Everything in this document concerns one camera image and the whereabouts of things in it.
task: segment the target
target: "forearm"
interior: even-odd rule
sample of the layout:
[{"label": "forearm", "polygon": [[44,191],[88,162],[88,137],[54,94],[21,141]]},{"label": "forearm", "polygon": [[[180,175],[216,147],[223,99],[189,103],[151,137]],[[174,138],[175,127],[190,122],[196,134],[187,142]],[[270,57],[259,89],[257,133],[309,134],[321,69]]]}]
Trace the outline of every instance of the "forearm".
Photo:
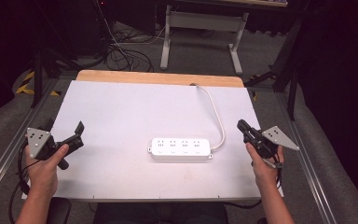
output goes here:
[{"label": "forearm", "polygon": [[48,220],[48,208],[51,197],[43,192],[30,190],[16,223],[45,224]]},{"label": "forearm", "polygon": [[268,224],[295,223],[276,186],[266,185],[259,189]]}]

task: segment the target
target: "power outlet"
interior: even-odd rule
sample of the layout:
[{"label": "power outlet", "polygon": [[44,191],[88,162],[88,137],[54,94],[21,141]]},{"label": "power outlet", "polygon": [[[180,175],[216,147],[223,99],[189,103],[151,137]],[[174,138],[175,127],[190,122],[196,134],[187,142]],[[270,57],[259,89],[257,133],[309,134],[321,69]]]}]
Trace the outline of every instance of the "power outlet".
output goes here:
[{"label": "power outlet", "polygon": [[155,160],[205,161],[211,159],[209,141],[203,138],[154,138],[148,149]]}]

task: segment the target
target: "person's left hand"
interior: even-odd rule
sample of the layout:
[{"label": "person's left hand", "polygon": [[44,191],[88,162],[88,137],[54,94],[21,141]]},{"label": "person's left hand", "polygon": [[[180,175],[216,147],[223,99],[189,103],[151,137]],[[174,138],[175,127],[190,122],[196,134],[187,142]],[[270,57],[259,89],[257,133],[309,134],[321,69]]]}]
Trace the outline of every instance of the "person's left hand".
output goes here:
[{"label": "person's left hand", "polygon": [[[28,176],[31,180],[30,192],[52,197],[58,187],[57,165],[68,152],[68,145],[61,146],[54,155],[46,161],[38,163],[28,168]],[[26,165],[36,162],[30,158],[30,148],[25,148]]]}]

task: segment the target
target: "hand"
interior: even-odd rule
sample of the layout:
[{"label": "hand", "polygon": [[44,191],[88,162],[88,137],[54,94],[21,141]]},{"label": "hand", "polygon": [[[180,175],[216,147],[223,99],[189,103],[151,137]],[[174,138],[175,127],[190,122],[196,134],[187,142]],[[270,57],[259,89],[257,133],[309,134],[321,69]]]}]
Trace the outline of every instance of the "hand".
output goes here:
[{"label": "hand", "polygon": [[[255,148],[250,143],[246,143],[246,149],[248,150],[249,155],[253,161],[253,167],[255,172],[255,183],[259,188],[275,186],[276,188],[276,177],[278,175],[277,169],[274,169],[268,166],[258,155]],[[278,156],[280,158],[280,162],[283,163],[283,147],[278,146]]]},{"label": "hand", "polygon": [[[46,161],[38,163],[28,168],[28,175],[31,180],[30,193],[44,195],[51,198],[58,187],[57,165],[68,152],[68,145],[61,146],[54,155]],[[25,148],[26,165],[36,162],[30,158],[30,148]]]}]

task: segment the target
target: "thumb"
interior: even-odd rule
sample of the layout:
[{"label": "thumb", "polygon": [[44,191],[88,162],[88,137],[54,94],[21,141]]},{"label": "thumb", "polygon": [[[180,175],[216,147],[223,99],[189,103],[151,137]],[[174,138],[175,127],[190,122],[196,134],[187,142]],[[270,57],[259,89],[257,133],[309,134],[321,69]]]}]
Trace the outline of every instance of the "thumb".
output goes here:
[{"label": "thumb", "polygon": [[69,150],[69,146],[67,144],[62,145],[48,160],[53,163],[55,166],[65,157],[66,153]]},{"label": "thumb", "polygon": [[252,158],[252,161],[254,163],[259,163],[259,162],[263,162],[263,160],[261,160],[261,157],[258,155],[257,151],[255,150],[255,148],[252,146],[252,144],[250,143],[246,143],[246,149],[248,150],[249,155]]}]

